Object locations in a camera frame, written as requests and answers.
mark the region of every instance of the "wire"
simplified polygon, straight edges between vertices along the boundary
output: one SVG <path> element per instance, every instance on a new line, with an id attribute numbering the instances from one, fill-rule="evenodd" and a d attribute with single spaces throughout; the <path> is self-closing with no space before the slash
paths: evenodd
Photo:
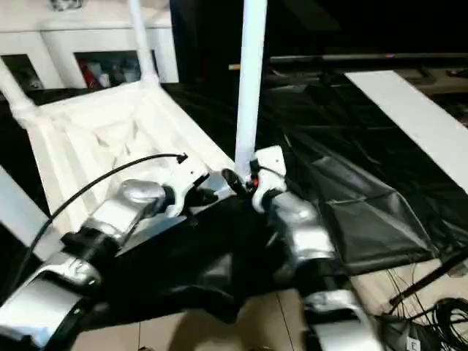
<path id="1" fill-rule="evenodd" d="M 462 316 L 462 320 L 452 320 Z M 457 351 L 468 350 L 468 338 L 460 334 L 455 324 L 468 321 L 468 301 L 462 298 L 443 298 L 434 305 L 432 326 L 442 342 Z"/>
<path id="2" fill-rule="evenodd" d="M 129 167 L 131 167 L 133 165 L 137 165 L 137 164 L 139 164 L 141 162 L 149 161 L 150 159 L 161 159 L 161 158 L 165 158 L 165 157 L 175 157 L 175 158 L 177 158 L 177 161 L 179 163 L 182 163 L 187 158 L 187 155 L 185 155 L 185 154 L 184 155 L 181 155 L 181 154 L 157 154 L 157 155 L 151 155 L 151 156 L 143 157 L 141 159 L 136 159 L 135 161 L 131 161 L 129 163 L 126 163 L 125 165 L 114 168 L 113 170 L 107 172 L 106 174 L 103 174 L 100 177 L 94 179 L 91 183 L 85 185 L 76 194 L 71 196 L 64 203 L 62 203 L 60 205 L 60 207 L 58 207 L 55 210 L 55 212 L 53 212 L 53 214 L 48 218 L 48 220 L 45 221 L 45 223 L 41 226 L 41 228 L 37 232 L 34 240 L 32 241 L 30 247 L 28 248 L 28 251 L 26 252 L 26 254 L 23 257 L 23 259 L 21 261 L 21 264 L 20 264 L 20 267 L 18 269 L 18 272 L 16 273 L 16 276 L 13 279 L 13 281 L 12 281 L 12 283 L 10 285 L 10 288 L 7 290 L 7 292 L 9 294 L 13 293 L 13 291 L 21 283 L 21 279 L 23 278 L 23 275 L 24 275 L 25 270 L 26 270 L 26 268 L 28 266 L 28 263 L 31 260 L 31 256 L 33 254 L 33 251 L 34 251 L 35 247 L 37 246 L 37 244 L 39 243 L 39 241 L 41 240 L 41 238 L 43 237 L 43 235 L 47 231 L 48 227 L 52 224 L 53 220 L 55 218 L 57 218 L 57 216 L 59 214 L 61 214 L 65 210 L 65 208 L 67 208 L 73 201 L 78 199 L 79 196 L 81 196 L 82 194 L 84 194 L 85 192 L 90 190 L 90 188 L 92 188 L 93 186 L 95 186 L 99 182 L 105 180 L 106 178 L 109 178 L 109 177 L 113 176 L 116 173 L 121 172 L 122 170 L 125 170 L 125 169 L 127 169 L 127 168 L 129 168 Z"/>

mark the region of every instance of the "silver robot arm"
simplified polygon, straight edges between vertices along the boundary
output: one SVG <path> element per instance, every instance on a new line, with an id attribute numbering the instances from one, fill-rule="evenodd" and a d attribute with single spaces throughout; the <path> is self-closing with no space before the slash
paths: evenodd
<path id="1" fill-rule="evenodd" d="M 178 216 L 186 193 L 208 172 L 184 160 L 166 184 L 128 180 L 104 201 L 65 247 L 35 271 L 0 307 L 0 338 L 26 350 L 63 350 L 94 305 L 94 293 L 117 252 L 141 219 L 165 212 Z"/>
<path id="2" fill-rule="evenodd" d="M 303 299 L 305 349 L 382 351 L 318 210 L 287 191 L 282 150 L 273 146 L 255 154 L 258 188 L 252 198 L 286 247 L 294 285 Z"/>

